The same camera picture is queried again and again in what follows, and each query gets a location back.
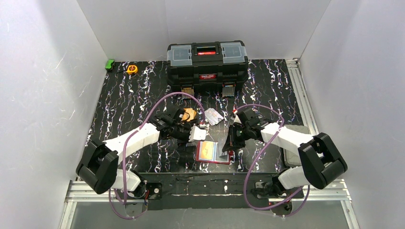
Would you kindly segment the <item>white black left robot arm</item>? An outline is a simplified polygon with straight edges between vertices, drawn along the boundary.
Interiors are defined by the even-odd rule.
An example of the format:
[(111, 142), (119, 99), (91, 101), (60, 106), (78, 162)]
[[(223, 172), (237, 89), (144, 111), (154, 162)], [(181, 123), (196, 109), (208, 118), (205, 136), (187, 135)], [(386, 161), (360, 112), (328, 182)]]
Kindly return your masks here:
[(158, 113), (142, 126), (104, 142), (90, 140), (76, 168), (77, 175), (97, 194), (110, 189), (142, 196), (146, 181), (135, 171), (126, 170), (127, 157), (160, 140), (175, 138), (181, 143), (205, 140), (206, 130), (184, 109)]

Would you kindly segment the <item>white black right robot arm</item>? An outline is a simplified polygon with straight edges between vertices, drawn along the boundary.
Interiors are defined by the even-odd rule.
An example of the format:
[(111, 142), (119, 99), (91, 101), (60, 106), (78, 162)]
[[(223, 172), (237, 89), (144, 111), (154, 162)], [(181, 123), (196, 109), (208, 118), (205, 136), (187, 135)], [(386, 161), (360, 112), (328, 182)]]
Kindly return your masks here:
[(285, 169), (272, 178), (264, 190), (282, 194), (286, 190), (306, 185), (323, 189), (348, 170), (331, 137), (326, 133), (310, 135), (288, 129), (269, 119), (260, 118), (252, 109), (235, 111), (222, 152), (245, 147), (250, 139), (271, 143), (300, 159), (297, 167)]

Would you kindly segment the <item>red leather card holder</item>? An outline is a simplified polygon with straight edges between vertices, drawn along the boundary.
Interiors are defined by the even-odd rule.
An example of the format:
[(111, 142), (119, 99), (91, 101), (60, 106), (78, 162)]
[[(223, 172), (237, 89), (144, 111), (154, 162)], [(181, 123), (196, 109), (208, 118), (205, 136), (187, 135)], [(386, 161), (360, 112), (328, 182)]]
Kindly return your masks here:
[(214, 164), (231, 164), (232, 153), (222, 151), (218, 142), (199, 141), (196, 145), (196, 161), (214, 163)]

